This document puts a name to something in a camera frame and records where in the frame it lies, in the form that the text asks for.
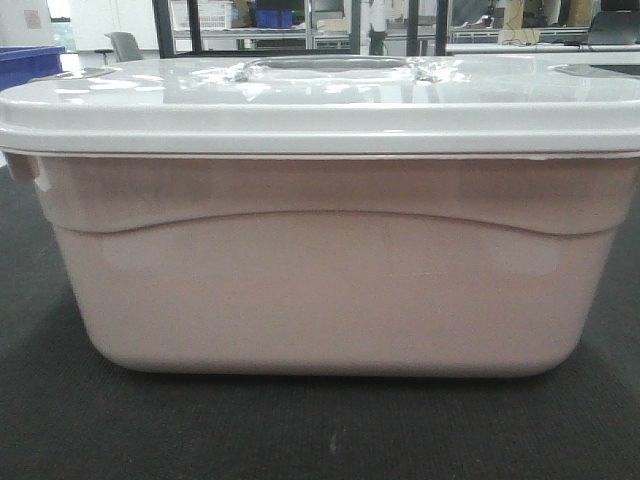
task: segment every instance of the blue plastic crate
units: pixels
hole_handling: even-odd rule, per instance
[[[291,28],[293,11],[256,10],[256,26],[258,28]]]
[[[62,72],[64,47],[0,47],[0,90]]]

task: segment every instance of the storage box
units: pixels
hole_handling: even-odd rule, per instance
[[[636,78],[534,57],[146,60],[0,94],[87,332],[146,371],[522,376],[577,344]]]
[[[0,47],[0,90],[62,72],[64,47]]]
[[[187,1],[171,0],[170,4],[173,29],[189,30]],[[199,0],[198,14],[201,30],[226,30],[233,26],[233,2],[230,0]]]
[[[291,10],[256,10],[258,28],[291,28],[293,12]]]

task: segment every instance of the wall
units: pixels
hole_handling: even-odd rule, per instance
[[[71,23],[80,51],[110,48],[109,32],[130,32],[142,50],[157,50],[151,0],[70,0]]]
[[[39,28],[29,28],[25,10],[35,10]],[[0,45],[53,45],[46,0],[0,0]]]

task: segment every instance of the white lid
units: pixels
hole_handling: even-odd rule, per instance
[[[0,148],[48,153],[640,151],[640,81],[535,56],[180,58],[0,93]]]

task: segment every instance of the chair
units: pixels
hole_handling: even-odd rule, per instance
[[[111,45],[116,54],[116,61],[131,62],[142,60],[142,52],[138,47],[136,37],[128,32],[105,33],[105,37],[111,40]]]
[[[640,0],[602,0],[587,44],[633,45],[640,39]]]

